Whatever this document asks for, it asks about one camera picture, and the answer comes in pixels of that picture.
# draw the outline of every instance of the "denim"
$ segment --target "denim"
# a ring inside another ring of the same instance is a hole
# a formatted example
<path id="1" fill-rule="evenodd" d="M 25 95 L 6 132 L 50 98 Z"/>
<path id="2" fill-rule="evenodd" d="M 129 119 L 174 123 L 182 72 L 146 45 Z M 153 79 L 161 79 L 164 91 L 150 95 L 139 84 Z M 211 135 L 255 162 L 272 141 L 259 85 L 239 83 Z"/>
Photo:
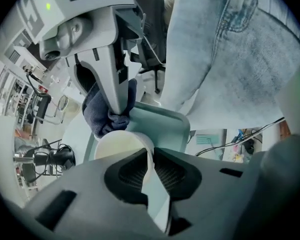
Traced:
<path id="1" fill-rule="evenodd" d="M 175 0 L 161 106 L 180 111 L 197 91 L 186 114 L 192 130 L 260 127 L 281 118 L 275 96 L 300 65 L 300 27 L 283 5 Z"/>

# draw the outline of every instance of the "paper cup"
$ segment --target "paper cup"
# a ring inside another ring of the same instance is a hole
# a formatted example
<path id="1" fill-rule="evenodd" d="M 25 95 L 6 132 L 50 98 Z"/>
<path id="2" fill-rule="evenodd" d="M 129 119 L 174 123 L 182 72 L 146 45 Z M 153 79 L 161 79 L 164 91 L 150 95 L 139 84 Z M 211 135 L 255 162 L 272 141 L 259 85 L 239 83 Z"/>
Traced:
<path id="1" fill-rule="evenodd" d="M 148 153 L 148 170 L 143 178 L 143 184 L 145 184 L 148 181 L 152 170 L 154 169 L 154 144 L 151 139 L 143 133 L 125 130 L 115 130 L 109 132 L 99 140 L 94 158 L 105 158 L 128 151 L 137 151 L 143 148 L 145 148 Z"/>

